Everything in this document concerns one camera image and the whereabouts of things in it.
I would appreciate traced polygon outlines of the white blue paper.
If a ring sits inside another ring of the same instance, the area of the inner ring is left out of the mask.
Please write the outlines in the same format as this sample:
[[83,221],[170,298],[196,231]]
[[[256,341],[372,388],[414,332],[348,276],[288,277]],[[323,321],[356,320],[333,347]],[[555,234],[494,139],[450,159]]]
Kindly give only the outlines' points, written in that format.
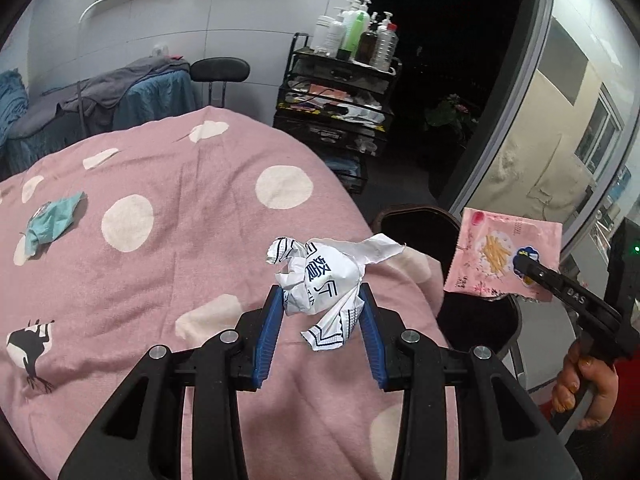
[[320,315],[302,337],[311,350],[344,346],[363,310],[359,297],[364,274],[371,264],[400,255],[404,248],[384,234],[361,242],[313,238],[306,243],[281,236],[269,246],[266,261],[280,264],[277,284],[283,289],[287,315]]

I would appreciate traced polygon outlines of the pink snack wrapper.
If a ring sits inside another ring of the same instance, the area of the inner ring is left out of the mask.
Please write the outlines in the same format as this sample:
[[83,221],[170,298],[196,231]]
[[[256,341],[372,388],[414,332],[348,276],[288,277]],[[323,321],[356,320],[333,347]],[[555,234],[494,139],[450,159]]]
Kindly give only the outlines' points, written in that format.
[[518,274],[513,259],[524,252],[543,266],[558,270],[562,232],[559,222],[466,208],[444,291],[480,298],[513,294],[549,302],[551,292]]

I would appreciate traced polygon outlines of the brown plastic trash bin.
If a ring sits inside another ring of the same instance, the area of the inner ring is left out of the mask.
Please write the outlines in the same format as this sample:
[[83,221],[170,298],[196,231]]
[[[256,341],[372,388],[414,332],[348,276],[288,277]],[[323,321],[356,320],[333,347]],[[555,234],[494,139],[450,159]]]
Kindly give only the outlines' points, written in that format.
[[434,276],[416,282],[435,308],[437,325],[454,350],[485,346],[504,358],[521,331],[522,316],[510,296],[489,299],[472,292],[469,285],[452,287],[451,269],[458,252],[461,221],[431,205],[399,205],[382,210],[372,230],[424,256]]

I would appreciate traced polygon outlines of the pink spotted bed quilt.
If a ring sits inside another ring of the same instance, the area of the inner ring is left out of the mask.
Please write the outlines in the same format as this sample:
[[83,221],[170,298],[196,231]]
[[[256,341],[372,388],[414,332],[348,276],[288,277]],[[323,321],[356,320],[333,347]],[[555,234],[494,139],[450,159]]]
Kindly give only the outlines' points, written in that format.
[[[27,259],[27,222],[84,192],[73,224]],[[360,242],[366,220],[292,136],[204,110],[94,136],[1,185],[1,408],[55,478],[154,344],[180,351],[260,307],[280,236]],[[387,479],[401,395],[378,388],[359,335],[315,352],[285,318],[270,375],[238,397],[254,479]]]

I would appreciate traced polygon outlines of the black metal shelf cart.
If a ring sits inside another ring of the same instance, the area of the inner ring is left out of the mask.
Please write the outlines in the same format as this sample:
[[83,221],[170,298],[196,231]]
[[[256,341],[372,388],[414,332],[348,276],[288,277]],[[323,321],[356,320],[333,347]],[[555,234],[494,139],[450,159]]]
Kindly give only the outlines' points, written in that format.
[[340,180],[360,194],[367,161],[380,154],[394,113],[388,89],[400,67],[387,72],[315,51],[306,32],[293,35],[272,125],[306,144]]

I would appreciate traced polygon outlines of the potted green plant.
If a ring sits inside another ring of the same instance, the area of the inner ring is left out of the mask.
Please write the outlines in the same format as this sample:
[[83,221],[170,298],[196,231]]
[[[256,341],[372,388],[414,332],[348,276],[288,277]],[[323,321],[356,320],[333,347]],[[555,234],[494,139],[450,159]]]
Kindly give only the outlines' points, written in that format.
[[425,117],[425,128],[457,134],[472,133],[477,120],[469,109],[460,101],[460,96],[453,93],[435,105]]

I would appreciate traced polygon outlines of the teal face mask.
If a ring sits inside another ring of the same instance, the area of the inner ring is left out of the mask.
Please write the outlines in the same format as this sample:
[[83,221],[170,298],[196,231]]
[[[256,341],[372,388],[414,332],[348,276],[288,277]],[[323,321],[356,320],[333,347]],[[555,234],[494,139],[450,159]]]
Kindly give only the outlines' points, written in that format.
[[74,214],[84,192],[43,204],[27,222],[24,254],[32,258],[43,245],[57,240],[73,224]]

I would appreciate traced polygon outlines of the black round stool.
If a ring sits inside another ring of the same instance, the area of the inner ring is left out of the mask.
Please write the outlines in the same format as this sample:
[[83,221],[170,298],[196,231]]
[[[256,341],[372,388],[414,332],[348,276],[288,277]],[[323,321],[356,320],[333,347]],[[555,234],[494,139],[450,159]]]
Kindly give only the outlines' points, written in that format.
[[242,58],[232,56],[216,56],[216,58],[202,58],[190,66],[190,76],[194,82],[207,84],[207,103],[213,103],[214,84],[220,82],[220,106],[226,102],[227,84],[229,82],[243,82],[250,76],[250,64]]

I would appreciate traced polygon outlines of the dark brown bottle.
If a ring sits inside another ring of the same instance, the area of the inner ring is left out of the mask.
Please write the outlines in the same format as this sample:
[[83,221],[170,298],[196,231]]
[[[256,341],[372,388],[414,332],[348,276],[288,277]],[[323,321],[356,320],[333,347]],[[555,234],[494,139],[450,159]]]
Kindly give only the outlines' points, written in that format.
[[363,32],[354,55],[354,60],[361,64],[369,65],[374,55],[376,42],[378,41],[378,25],[372,22]]

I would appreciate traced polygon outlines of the clear pump bottle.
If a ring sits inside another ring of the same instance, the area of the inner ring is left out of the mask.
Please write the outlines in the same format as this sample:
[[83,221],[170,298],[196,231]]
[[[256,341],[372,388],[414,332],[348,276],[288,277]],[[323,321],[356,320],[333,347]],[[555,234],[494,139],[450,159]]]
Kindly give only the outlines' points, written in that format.
[[371,58],[371,66],[381,72],[388,72],[396,50],[398,37],[397,25],[392,22],[393,14],[384,12],[385,18],[378,25],[376,31],[376,44]]

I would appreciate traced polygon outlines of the white bottle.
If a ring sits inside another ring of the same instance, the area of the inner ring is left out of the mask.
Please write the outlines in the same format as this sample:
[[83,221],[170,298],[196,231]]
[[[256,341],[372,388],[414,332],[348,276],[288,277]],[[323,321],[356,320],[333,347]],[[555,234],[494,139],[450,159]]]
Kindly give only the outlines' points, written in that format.
[[329,15],[320,15],[317,18],[310,45],[315,54],[328,58],[337,56],[346,35],[343,12],[344,10],[341,10],[336,18]]

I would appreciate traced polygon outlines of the green bottle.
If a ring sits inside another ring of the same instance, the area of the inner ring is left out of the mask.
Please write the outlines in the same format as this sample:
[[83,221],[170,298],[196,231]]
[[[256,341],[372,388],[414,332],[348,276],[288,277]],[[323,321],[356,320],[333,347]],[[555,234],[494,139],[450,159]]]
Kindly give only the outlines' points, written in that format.
[[351,60],[357,51],[361,35],[370,25],[370,0],[352,0],[340,17],[345,25],[345,35],[336,57],[341,61]]

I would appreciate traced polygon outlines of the blue crumpled blanket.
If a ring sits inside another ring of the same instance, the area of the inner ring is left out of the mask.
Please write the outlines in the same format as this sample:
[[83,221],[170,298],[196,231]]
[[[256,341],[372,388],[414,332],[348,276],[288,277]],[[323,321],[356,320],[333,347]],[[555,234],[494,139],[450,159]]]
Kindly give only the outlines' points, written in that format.
[[5,144],[14,122],[28,110],[28,95],[23,79],[16,68],[0,75],[0,143]]

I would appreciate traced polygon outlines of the glass sliding door frame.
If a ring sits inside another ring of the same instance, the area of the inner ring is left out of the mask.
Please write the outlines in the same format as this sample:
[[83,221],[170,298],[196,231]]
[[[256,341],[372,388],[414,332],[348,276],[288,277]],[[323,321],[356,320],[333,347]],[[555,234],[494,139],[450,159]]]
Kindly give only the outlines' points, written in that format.
[[638,210],[639,41],[613,0],[537,0],[521,70],[450,207],[562,224],[584,273]]

